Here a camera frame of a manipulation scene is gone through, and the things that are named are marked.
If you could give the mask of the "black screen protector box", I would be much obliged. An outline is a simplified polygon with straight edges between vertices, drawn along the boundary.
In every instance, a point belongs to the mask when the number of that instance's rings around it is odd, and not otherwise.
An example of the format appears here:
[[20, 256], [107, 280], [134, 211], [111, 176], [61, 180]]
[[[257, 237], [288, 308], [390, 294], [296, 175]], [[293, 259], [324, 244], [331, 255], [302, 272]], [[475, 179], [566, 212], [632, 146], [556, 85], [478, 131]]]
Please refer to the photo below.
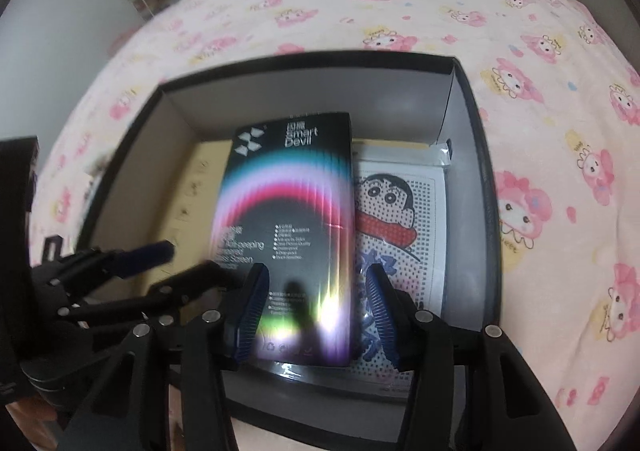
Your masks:
[[277, 119], [235, 131], [210, 255], [240, 278], [257, 263], [269, 272], [252, 348], [256, 358], [349, 364], [354, 248], [348, 114]]

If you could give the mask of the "brown cardboard insert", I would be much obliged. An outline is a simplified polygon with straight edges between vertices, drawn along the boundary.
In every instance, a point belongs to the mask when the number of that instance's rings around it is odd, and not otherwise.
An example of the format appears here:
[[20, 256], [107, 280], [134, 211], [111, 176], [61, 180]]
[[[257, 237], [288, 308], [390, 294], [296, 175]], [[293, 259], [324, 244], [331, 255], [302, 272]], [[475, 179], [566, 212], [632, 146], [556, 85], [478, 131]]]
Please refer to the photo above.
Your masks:
[[169, 241], [174, 245], [174, 258], [148, 272], [147, 286], [208, 258], [217, 197], [231, 145], [230, 140], [221, 140], [200, 142], [190, 148], [168, 188], [164, 209], [152, 233], [153, 241]]

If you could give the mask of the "black cardboard storage box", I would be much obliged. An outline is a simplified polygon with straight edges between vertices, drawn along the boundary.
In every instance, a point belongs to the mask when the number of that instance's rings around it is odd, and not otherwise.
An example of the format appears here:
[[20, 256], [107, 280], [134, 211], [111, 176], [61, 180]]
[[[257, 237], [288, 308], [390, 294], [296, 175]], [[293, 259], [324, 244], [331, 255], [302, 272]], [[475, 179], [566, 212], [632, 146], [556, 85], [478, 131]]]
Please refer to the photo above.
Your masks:
[[[442, 319], [473, 331], [500, 319], [498, 207], [480, 114], [460, 63], [415, 53], [329, 51], [200, 70], [161, 85], [116, 139], [81, 217], [75, 249], [133, 249], [149, 241], [165, 190], [198, 140], [244, 125], [343, 111], [358, 138], [449, 143], [448, 249]], [[224, 374], [231, 413], [258, 447], [289, 437], [328, 450], [390, 450], [405, 402], [373, 396], [340, 370], [309, 382], [257, 367]]]

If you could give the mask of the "cartoon bead art sheet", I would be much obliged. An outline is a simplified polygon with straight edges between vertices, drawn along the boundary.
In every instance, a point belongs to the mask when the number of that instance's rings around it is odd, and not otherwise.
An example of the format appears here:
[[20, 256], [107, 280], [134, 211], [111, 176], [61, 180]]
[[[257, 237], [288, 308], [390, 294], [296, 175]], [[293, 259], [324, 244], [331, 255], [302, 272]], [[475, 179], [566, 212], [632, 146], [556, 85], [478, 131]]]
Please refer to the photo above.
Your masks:
[[348, 374], [365, 393], [404, 397], [411, 374], [398, 372], [384, 355], [364, 278], [378, 263], [393, 286], [408, 293], [418, 307], [436, 315], [442, 311], [447, 252], [444, 170], [359, 159], [355, 178], [361, 350]]

